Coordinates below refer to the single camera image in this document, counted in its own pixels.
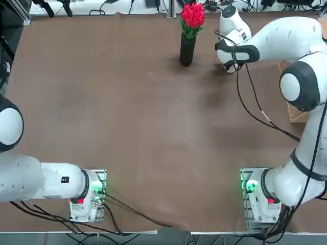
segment red flower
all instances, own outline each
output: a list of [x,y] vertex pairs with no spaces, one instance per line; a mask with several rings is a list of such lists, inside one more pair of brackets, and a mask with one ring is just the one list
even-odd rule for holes
[[188,4],[185,4],[185,5],[184,5],[184,10],[185,10],[185,12],[186,12],[187,14],[189,14],[189,12],[190,12],[190,6],[189,6]]
[[198,25],[199,25],[199,18],[193,18],[193,24],[191,25],[191,27],[197,28]]
[[203,4],[192,3],[192,5],[185,4],[184,10],[180,13],[181,21],[185,21],[186,26],[196,29],[203,25],[205,21],[205,11]]
[[183,10],[181,13],[180,13],[180,17],[182,18],[182,20],[186,20],[187,18],[188,18],[188,13],[185,11],[185,10]]
[[188,16],[188,18],[186,19],[186,25],[188,25],[188,27],[191,27],[193,25],[193,18],[191,16]]
[[201,16],[199,18],[199,26],[203,25],[204,21],[205,21],[205,17],[204,16]]

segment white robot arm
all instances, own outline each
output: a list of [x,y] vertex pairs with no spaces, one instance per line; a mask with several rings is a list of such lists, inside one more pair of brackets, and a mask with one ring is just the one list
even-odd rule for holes
[[[279,87],[285,100],[310,117],[298,147],[286,164],[255,170],[247,190],[255,222],[274,223],[281,203],[295,206],[300,201],[311,167],[318,126],[327,95],[327,45],[318,21],[305,17],[280,18],[268,23],[251,37],[249,26],[234,6],[222,12],[222,39],[216,44],[219,60],[227,71],[233,64],[260,60],[289,60],[291,66],[281,74]],[[323,123],[313,172],[301,203],[325,192],[327,180],[327,127]]]
[[101,220],[103,183],[96,172],[69,163],[40,163],[36,158],[7,152],[20,141],[24,120],[19,109],[0,95],[0,202],[69,199],[71,219]]

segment floor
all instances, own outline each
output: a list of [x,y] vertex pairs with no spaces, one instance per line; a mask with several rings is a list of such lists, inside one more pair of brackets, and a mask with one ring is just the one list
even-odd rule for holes
[[[17,18],[15,14],[11,11],[5,11],[3,15],[4,25],[10,25],[9,27],[4,29],[4,35],[11,46],[13,51],[16,51],[17,45],[20,39],[22,27],[11,27],[11,26],[19,26],[21,25],[21,21]],[[4,54],[3,56],[4,61],[10,61],[8,56]],[[130,242],[130,245],[137,245],[137,244],[169,244],[169,245],[180,245],[185,242],[187,232],[177,230],[177,229],[170,229],[164,228],[158,231],[158,234],[141,234],[138,238],[134,241]],[[82,240],[84,237],[81,236],[74,236],[75,238]],[[126,237],[117,237],[114,235],[110,235],[111,238],[117,240],[118,243],[123,243],[124,241],[128,240]],[[217,239],[218,235],[203,235],[198,242],[198,244],[213,244],[214,241]],[[230,235],[225,235],[225,244],[234,244],[239,239],[238,237],[233,237]],[[76,241],[68,237],[66,234],[62,233],[23,233],[23,234],[0,234],[0,241],[3,245],[16,245],[16,244],[26,244],[26,245],[57,245],[57,244],[77,244]],[[284,238],[278,242],[277,244],[280,245],[304,245],[304,244],[327,244],[327,236],[323,235],[285,235]],[[99,241],[96,236],[91,237],[87,241],[84,242],[85,245],[88,244],[113,244],[112,241],[108,241],[106,238],[100,237]],[[221,238],[216,244],[224,244],[224,239]],[[261,244],[260,241],[255,240],[254,238],[244,238],[242,241],[238,243],[239,245],[259,245]]]

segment brown tablecloth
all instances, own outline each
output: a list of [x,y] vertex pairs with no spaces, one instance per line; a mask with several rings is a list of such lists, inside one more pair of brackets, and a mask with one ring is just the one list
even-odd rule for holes
[[[275,18],[294,14],[242,17],[257,32]],[[176,19],[118,14],[34,19],[24,28],[9,84],[8,98],[26,125],[14,151],[40,161],[106,168],[109,193],[174,227],[233,231],[242,199],[240,168],[284,164],[296,142],[242,108],[236,75],[217,65],[219,17],[207,15],[189,68],[178,61],[181,28]],[[249,67],[265,112],[300,136],[303,125],[289,123],[279,92],[278,62]],[[248,108],[263,118],[245,69],[240,84]],[[68,217],[67,201],[37,203]],[[122,230],[159,229],[109,204]],[[325,205],[304,204],[292,231],[326,232]],[[1,231],[66,230],[10,204],[1,204],[1,210]],[[113,230],[108,215],[96,225]],[[243,219],[238,230],[246,230]]]

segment vase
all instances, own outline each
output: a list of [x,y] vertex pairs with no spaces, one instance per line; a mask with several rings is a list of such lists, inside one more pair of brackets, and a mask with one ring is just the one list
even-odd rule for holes
[[189,40],[186,38],[186,35],[182,33],[180,41],[179,62],[183,66],[188,67],[192,64],[195,41],[196,37]]

